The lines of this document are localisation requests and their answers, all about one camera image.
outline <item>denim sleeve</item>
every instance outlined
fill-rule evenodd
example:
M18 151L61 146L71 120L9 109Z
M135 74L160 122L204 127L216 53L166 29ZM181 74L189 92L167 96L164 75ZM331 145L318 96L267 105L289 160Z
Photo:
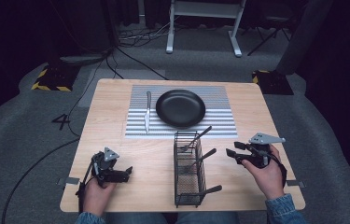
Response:
M92 213L81 213L78 216L76 224L105 224L105 221Z
M270 224L306 223L302 214L296 211L291 194L265 201Z

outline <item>black handle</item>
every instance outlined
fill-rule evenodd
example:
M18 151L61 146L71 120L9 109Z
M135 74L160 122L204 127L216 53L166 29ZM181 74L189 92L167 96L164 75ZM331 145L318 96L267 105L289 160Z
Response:
M213 148L212 150L208 151L206 154L204 154L203 156L201 156L198 160L196 160L195 162L193 162L189 167L192 167L193 165L195 165L198 161L203 161L204 159L210 157L211 155L215 154L217 152L217 149Z
M151 91L147 92L147 109L150 109L151 105Z
M215 187L212 187L210 189L206 189L206 190L202 191L200 194L204 195L204 194L208 194L208 193L213 193L213 192L221 191L222 189L223 189L223 187L221 185L217 185Z
M241 143L241 142L234 142L233 145L236 148L239 148L241 150L245 150L246 149L246 144L245 143Z
M217 149L213 148L212 150L208 151L206 154L201 156L198 161L203 161L204 159L210 157L211 155L215 154L217 152Z
M200 139L204 134L206 134L207 132L209 132L210 130L212 130L212 126L209 126L206 130L204 130L202 133L198 134L198 136L196 136L194 138L194 140L192 140L192 142Z

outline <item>striped placemat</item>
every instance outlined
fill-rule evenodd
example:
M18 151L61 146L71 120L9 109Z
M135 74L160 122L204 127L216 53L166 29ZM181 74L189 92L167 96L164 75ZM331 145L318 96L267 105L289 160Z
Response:
M230 102L224 87L162 85L133 85L125 133L126 138L174 138L177 128L164 123L155 110L155 104L160 96L171 90L193 91L201 97L206 106L203 120L187 128L187 130L201 133L208 126L212 126L212 130L203 138L238 138ZM147 135L145 129L147 91L151 91L149 135Z

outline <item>utensil holder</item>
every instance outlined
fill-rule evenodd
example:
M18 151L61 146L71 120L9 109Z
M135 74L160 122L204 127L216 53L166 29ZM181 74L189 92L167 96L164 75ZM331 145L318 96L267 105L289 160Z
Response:
M174 143L175 165L175 205L201 205L205 195L221 190L221 186L206 190L204 181L201 140L194 141L187 150L187 146L198 133L195 131L177 131Z

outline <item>hand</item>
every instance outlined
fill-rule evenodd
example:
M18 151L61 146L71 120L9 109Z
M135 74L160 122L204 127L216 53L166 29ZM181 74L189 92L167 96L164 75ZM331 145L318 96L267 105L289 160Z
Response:
M272 154L280 161L279 151L270 145ZM242 160L242 165L254 176L259 189L265 194L268 200L276 199L285 195L282 185L282 173L279 165L271 160L270 163L260 169L248 160Z
M100 217L105 211L110 195L116 185L117 183L104 183L101 188L96 178L91 179L85 188L84 212Z

